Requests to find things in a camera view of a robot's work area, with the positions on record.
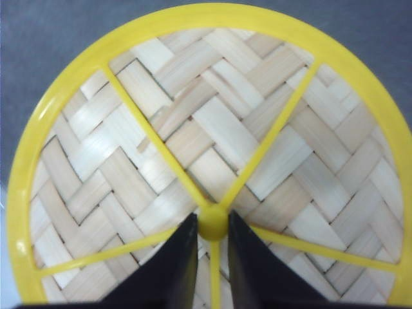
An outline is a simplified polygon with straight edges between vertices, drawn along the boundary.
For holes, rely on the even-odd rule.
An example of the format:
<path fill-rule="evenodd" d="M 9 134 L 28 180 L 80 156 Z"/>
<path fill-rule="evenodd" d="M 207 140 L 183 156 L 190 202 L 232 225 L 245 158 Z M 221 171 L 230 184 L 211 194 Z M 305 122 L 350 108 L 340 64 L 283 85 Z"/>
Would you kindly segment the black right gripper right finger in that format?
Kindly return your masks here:
<path fill-rule="evenodd" d="M 327 308 L 315 288 L 276 257 L 242 217 L 229 215 L 230 287 L 234 308 Z"/>

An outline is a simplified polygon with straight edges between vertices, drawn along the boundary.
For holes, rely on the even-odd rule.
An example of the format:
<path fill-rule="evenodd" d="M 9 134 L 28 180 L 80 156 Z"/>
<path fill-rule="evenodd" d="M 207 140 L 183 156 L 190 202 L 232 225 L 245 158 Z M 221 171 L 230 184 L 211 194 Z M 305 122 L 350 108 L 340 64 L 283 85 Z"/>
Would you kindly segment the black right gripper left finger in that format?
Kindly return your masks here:
<path fill-rule="evenodd" d="M 103 300 L 19 308 L 192 308 L 198 269 L 198 219 L 188 215 L 161 249 Z"/>

